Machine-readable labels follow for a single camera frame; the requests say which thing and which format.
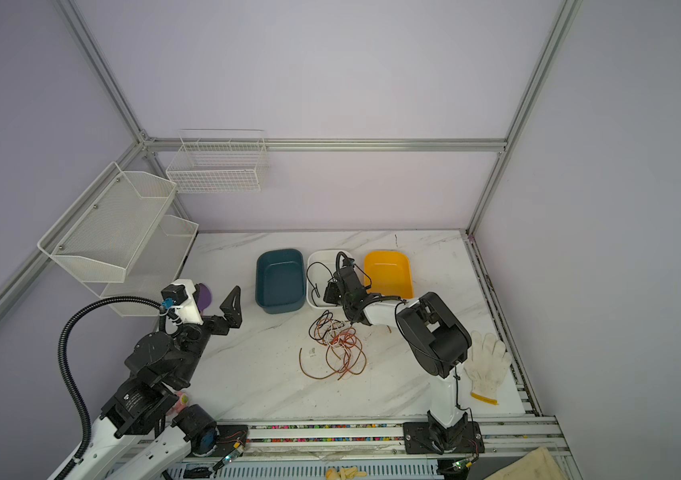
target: robotic arm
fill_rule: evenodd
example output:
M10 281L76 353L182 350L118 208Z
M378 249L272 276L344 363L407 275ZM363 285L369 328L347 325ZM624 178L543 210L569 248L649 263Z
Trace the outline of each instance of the robotic arm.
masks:
M79 457L81 445L77 447L49 480L99 480L125 451L157 427L178 400L168 386L175 390L189 387L210 337L227 335L231 328L241 326L240 293L239 286L234 287L220 305L224 316L202 316L193 282L176 280L164 288L159 331L143 336L124 360L130 376L108 399L92 424L89 446ZM165 316L178 327L173 333L164 331ZM217 427L199 405L189 406L149 447L110 478L155 478L189 452L207 454L215 448Z
M407 452L475 452L478 455L483 450L476 437L479 425L470 422L465 409L460 408L457 392L457 372L467 360L471 346L469 332L436 293L429 292L411 301L368 293L372 285L361 283L354 259L343 252L338 252L335 268L324 301L341 305L345 317L352 323L397 328L422 369L432 375L427 426L412 423L412 433L407 435L408 424L405 424L405 437L419 436L416 441L425 450L417 445L418 448L410 448L411 438L408 438Z

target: beige cloth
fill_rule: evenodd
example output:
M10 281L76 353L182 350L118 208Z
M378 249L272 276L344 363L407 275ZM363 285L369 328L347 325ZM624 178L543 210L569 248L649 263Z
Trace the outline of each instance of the beige cloth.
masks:
M546 447L529 452L486 480L567 480Z

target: marble tabletop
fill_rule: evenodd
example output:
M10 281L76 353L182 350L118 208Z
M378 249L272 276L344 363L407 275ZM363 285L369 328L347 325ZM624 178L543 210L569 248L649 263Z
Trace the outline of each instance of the marble tabletop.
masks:
M255 302L258 256L281 248L299 250L304 261L317 250L347 250L360 264L373 250L397 250L409 257L415 297L436 292L468 331L495 332L458 230L199 234L181 277L209 286L213 302L204 313L220 315L218 305L234 285L242 289L241 328L210 339L188 389L192 402L217 419L401 418L424 416L429 408L431 376L399 332L385 326L357 328L368 359L361 375L314 380L301 373L301 348L307 371L329 372L326 348L308 337L321 310L306 303L295 312L269 315ZM342 310L336 318L345 320ZM471 380L463 375L460 402L474 417L525 413L510 372L498 406L471 398L470 391Z

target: white glove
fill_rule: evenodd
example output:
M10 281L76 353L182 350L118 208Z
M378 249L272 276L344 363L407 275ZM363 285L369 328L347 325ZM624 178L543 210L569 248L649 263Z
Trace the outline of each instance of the white glove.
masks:
M510 366L511 354L505 350L505 343L492 333L482 339L481 333L476 330L471 332L469 358L463 368L472 381L472 397L498 405L498 387L503 383Z

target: orange plastic container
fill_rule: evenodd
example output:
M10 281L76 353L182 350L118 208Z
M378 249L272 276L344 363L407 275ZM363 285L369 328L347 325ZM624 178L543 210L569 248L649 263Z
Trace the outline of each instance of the orange plastic container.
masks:
M373 281L370 293L398 295L411 299L412 273L409 271L409 258L401 252L377 250L364 257L364 272Z

